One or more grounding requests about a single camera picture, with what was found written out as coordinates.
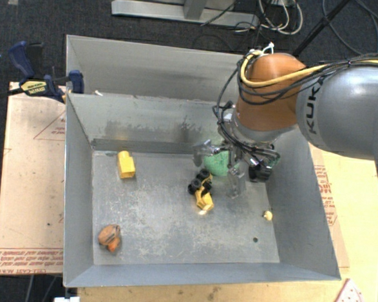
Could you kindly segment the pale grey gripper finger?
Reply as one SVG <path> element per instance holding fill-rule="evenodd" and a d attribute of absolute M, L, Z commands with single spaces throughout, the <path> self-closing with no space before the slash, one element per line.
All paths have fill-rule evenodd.
<path fill-rule="evenodd" d="M 229 196 L 235 199 L 245 190 L 245 173 L 240 168 L 231 167 L 227 176 L 231 186 Z"/>
<path fill-rule="evenodd" d="M 204 142 L 198 142 L 193 145 L 193 163 L 195 166 L 200 167 L 204 158 L 213 156 L 216 148 L 212 145 L 211 140 L 206 140 Z"/>

